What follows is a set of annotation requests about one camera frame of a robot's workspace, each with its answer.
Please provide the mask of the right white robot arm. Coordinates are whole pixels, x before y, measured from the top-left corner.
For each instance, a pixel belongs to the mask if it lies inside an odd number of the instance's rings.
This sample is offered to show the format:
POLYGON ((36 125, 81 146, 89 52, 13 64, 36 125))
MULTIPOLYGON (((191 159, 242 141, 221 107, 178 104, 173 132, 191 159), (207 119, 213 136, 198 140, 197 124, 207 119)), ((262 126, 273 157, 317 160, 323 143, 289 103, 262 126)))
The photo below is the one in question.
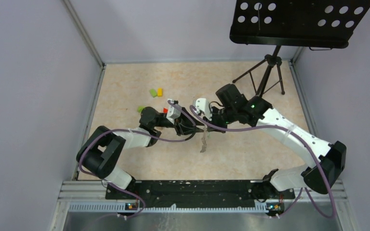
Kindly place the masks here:
POLYGON ((319 194, 328 194, 345 167, 347 147, 340 141, 330 143, 308 133, 284 117, 271 103, 260 96, 250 100, 234 84, 227 84, 216 92, 222 107, 210 106, 205 98, 194 101, 198 113, 210 123, 210 128, 228 131, 233 122, 260 127, 266 134, 290 148, 304 165, 290 169, 273 170, 264 177, 264 194, 277 198, 290 188, 309 188, 319 194))

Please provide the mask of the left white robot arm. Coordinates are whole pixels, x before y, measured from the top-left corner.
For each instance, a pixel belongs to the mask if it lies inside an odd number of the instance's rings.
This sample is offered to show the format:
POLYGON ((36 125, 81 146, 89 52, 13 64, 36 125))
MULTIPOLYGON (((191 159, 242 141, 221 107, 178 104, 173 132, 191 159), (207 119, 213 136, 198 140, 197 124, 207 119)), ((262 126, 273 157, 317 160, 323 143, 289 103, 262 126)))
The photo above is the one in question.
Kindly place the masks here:
POLYGON ((99 126, 76 156, 77 162, 89 173, 117 186, 117 193, 124 199, 133 197, 135 186, 133 176, 117 165, 122 151, 153 146, 161 136, 156 128, 172 128, 178 136, 185 135, 186 140, 203 132, 202 123, 180 106, 170 106, 167 113, 145 107, 140 116, 137 128, 111 131, 99 126))

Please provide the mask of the light green flat block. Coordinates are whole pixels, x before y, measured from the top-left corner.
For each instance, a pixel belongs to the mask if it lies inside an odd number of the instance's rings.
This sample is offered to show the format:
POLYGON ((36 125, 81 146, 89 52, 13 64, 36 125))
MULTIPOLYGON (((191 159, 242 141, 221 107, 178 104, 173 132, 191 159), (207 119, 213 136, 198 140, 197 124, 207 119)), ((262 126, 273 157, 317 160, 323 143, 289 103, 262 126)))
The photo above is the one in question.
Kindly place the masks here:
POLYGON ((150 89, 149 93, 153 98, 158 96, 158 92, 155 89, 150 89))

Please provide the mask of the green arch block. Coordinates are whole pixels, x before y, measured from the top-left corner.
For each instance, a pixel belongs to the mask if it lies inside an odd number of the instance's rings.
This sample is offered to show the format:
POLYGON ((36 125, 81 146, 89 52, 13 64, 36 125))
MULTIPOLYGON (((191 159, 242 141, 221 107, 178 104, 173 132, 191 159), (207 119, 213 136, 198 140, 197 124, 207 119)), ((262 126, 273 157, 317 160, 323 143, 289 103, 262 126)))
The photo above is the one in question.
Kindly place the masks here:
POLYGON ((144 110, 144 108, 145 108, 144 106, 139 106, 137 108, 137 112, 141 113, 144 110))

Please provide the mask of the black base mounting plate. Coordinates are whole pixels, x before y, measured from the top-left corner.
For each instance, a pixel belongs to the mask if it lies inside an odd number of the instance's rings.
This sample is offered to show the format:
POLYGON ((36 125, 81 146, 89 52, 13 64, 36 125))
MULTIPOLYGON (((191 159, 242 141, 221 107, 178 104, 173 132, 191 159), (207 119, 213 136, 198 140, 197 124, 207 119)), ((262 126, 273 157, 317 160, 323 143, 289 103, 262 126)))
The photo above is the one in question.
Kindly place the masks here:
POLYGON ((126 189, 107 187, 107 200, 130 200, 139 196, 147 208, 236 208, 259 202, 294 199, 292 189, 277 191, 270 183, 254 180, 137 180, 126 189))

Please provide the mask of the black music stand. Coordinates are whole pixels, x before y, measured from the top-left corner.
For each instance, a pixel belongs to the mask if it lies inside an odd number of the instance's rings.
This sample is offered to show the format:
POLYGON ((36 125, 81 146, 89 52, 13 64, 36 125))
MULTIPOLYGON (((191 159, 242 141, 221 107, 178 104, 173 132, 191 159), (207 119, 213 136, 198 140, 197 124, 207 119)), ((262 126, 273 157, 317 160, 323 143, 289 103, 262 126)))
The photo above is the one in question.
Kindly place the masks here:
POLYGON ((238 0, 229 38, 246 45, 345 49, 370 0, 238 0))

